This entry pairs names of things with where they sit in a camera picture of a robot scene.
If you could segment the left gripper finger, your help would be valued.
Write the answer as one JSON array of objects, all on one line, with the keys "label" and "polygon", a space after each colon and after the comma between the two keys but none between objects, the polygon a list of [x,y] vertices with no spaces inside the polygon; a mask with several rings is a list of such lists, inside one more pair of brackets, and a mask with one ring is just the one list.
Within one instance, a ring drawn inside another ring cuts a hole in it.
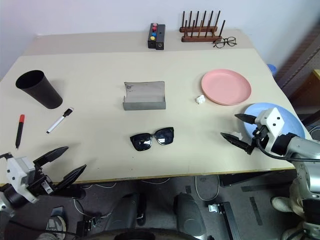
[{"label": "left gripper finger", "polygon": [[43,166],[47,163],[51,163],[57,158],[59,158],[68,149],[68,146],[58,147],[40,156],[39,158],[34,160],[33,163],[35,166]]},{"label": "left gripper finger", "polygon": [[62,191],[66,190],[68,187],[70,187],[76,180],[77,178],[83,173],[85,168],[87,167],[86,164],[72,170],[69,172],[66,176],[63,177],[63,180],[59,182],[55,186],[55,194],[60,194]]}]

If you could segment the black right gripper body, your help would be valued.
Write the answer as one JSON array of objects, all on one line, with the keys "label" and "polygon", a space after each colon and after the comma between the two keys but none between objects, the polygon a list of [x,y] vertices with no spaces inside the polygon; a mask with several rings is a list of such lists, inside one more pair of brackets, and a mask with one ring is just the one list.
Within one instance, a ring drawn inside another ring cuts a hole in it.
[{"label": "black right gripper body", "polygon": [[264,153],[265,155],[268,155],[269,153],[265,150],[262,144],[265,138],[269,140],[268,133],[269,133],[269,130],[267,126],[262,125],[260,127],[257,127],[253,132],[253,138],[251,140],[251,144],[246,148],[246,153],[248,155],[251,155],[253,150],[255,148],[258,148],[262,153]]}]

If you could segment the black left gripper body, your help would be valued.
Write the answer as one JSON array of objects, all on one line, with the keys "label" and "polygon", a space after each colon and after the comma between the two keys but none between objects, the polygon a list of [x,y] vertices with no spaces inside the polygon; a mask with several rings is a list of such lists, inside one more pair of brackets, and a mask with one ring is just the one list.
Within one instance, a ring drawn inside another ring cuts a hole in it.
[{"label": "black left gripper body", "polygon": [[35,161],[33,164],[35,168],[34,177],[26,189],[35,197],[57,193],[57,186],[54,185],[48,175],[43,173],[42,166]]}]

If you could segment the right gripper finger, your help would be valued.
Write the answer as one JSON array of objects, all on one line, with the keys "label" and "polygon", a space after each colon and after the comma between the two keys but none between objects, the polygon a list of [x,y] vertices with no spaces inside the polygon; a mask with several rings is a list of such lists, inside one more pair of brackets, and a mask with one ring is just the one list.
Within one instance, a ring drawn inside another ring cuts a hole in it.
[{"label": "right gripper finger", "polygon": [[244,150],[245,152],[249,152],[251,150],[251,146],[248,143],[240,140],[237,136],[234,136],[234,135],[229,134],[229,133],[224,133],[224,132],[221,132],[220,134],[229,143],[231,143],[232,145]]},{"label": "right gripper finger", "polygon": [[249,115],[245,113],[238,113],[234,115],[236,118],[240,119],[241,121],[248,123],[248,124],[255,124],[256,116]]}]

